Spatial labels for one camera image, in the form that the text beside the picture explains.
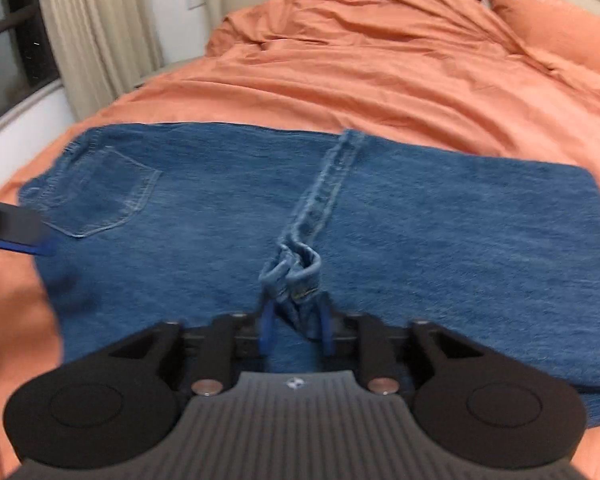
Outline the blue denim jeans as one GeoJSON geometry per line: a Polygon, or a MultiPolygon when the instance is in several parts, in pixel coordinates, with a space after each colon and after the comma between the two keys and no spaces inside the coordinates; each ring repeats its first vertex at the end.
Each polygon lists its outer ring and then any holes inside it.
{"type": "Polygon", "coordinates": [[[600,190],[584,169],[347,131],[88,130],[20,190],[74,360],[160,321],[272,306],[312,370],[318,304],[439,323],[579,387],[600,425],[600,190]]]}

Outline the dark window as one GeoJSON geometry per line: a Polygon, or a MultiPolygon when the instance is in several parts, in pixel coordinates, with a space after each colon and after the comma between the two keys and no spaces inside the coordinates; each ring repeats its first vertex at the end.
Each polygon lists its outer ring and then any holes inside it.
{"type": "Polygon", "coordinates": [[[40,0],[0,0],[0,118],[58,78],[40,0]]]}

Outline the beige curtain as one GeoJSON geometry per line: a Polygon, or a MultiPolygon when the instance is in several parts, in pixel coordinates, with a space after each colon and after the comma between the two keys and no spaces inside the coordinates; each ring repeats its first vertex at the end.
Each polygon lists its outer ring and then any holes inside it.
{"type": "Polygon", "coordinates": [[[162,66],[149,0],[38,0],[62,85],[84,119],[162,66]]]}

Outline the orange pillow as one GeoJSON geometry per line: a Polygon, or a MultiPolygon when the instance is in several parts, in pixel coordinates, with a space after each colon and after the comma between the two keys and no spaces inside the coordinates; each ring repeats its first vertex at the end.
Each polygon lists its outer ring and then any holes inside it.
{"type": "Polygon", "coordinates": [[[600,16],[567,0],[489,0],[528,46],[600,73],[600,16]]]}

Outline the white wall socket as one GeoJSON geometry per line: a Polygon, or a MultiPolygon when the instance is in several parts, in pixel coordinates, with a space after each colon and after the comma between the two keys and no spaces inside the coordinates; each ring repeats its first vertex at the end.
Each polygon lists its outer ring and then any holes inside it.
{"type": "Polygon", "coordinates": [[[204,5],[204,0],[185,0],[187,10],[194,10],[204,5]]]}

